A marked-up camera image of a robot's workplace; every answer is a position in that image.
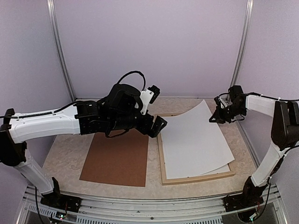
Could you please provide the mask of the landscape photo white border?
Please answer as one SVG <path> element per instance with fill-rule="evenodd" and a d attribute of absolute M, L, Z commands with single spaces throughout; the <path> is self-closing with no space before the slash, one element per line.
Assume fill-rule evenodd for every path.
<path fill-rule="evenodd" d="M 165 117 L 161 131 L 166 175 L 204 174 L 234 161 L 205 100 L 191 110 Z"/>

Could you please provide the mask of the white passe-partout mat sheet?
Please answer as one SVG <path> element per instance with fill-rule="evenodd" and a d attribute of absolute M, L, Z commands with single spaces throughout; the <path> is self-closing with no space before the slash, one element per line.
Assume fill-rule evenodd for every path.
<path fill-rule="evenodd" d="M 167 179 L 178 179 L 178 178 L 190 178 L 190 177 L 197 177 L 197 176 L 204 176 L 204 175 L 214 175 L 214 174 L 220 174 L 220 173 L 225 173 L 225 172 L 229 172 L 231 171 L 230 170 L 230 167 L 228 164 L 218 168 L 218 169 L 215 169 L 215 170 L 212 170 L 210 172 L 206 172 L 204 174 L 176 174 L 176 175 L 166 175 L 166 178 Z"/>

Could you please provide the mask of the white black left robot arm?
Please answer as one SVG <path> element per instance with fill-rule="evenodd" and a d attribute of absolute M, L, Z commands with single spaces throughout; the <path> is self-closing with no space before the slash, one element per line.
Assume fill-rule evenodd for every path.
<path fill-rule="evenodd" d="M 110 138 L 112 131 L 123 135 L 131 129 L 154 138 L 167 125 L 160 116 L 148 113 L 148 106 L 159 93 L 156 86 L 138 90 L 118 83 L 98 101 L 77 101 L 40 113 L 16 113 L 8 109 L 0 127 L 0 161 L 17 169 L 34 184 L 44 204 L 62 207 L 75 198 L 62 194 L 58 181 L 46 176 L 31 156 L 27 141 L 63 134 L 103 133 Z"/>

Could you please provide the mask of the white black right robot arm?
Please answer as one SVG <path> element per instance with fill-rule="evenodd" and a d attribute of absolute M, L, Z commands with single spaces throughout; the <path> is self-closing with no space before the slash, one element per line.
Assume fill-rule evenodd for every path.
<path fill-rule="evenodd" d="M 237 93 L 226 103 L 221 96 L 214 101 L 216 109 L 209 119 L 211 123 L 233 123 L 235 117 L 256 111 L 272 117 L 269 149 L 256 171 L 247 178 L 240 194 L 226 196 L 223 201 L 227 211 L 263 203 L 262 194 L 270 187 L 272 176 L 279 170 L 287 152 L 296 148 L 299 141 L 299 106 L 296 101 L 266 97 L 256 93 Z"/>

